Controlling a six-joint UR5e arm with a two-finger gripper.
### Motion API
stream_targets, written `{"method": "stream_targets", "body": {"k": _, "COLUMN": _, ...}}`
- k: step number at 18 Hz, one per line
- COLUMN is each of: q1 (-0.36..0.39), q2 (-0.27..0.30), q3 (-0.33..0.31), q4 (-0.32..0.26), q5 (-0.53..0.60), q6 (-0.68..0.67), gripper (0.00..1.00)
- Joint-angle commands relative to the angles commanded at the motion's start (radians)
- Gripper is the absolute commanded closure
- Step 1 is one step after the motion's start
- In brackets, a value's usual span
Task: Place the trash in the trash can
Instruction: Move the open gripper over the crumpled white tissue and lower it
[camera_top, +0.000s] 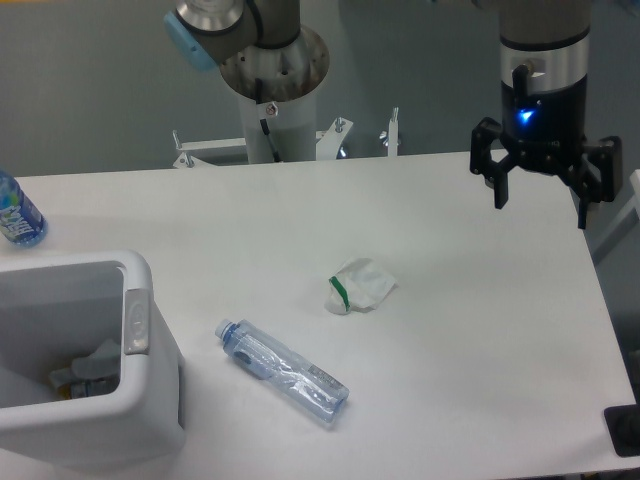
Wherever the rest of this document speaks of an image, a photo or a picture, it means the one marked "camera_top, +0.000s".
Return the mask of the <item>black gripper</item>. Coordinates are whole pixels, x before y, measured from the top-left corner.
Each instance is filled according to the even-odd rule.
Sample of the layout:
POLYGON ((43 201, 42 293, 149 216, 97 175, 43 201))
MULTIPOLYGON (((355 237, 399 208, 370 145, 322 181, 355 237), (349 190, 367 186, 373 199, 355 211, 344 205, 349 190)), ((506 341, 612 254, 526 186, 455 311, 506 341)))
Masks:
POLYGON ((611 203, 622 188, 622 139, 584 141, 587 79, 557 91, 533 94, 517 105, 511 87, 501 86, 502 125, 483 118, 471 133, 469 170, 493 190, 494 207, 509 200, 509 173, 516 167, 555 175, 578 197, 578 223, 585 230, 590 208, 611 203), (499 141, 506 154, 496 161, 499 141))

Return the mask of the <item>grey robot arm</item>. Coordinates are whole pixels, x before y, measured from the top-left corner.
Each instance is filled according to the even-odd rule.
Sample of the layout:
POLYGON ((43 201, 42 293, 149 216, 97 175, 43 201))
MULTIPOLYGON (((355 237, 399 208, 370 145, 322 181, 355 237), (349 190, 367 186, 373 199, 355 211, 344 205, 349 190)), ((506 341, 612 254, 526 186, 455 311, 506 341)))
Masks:
MULTIPOLYGON (((622 142, 584 133, 591 5, 493 1, 499 17, 502 117, 473 129, 470 171, 502 208, 508 175, 521 168, 559 178, 577 196, 578 225, 623 181, 622 142)), ((296 1, 179 1, 164 17, 169 38, 195 69, 218 70, 245 108, 252 163, 312 160, 315 117, 294 115, 329 70, 322 38, 296 1)))

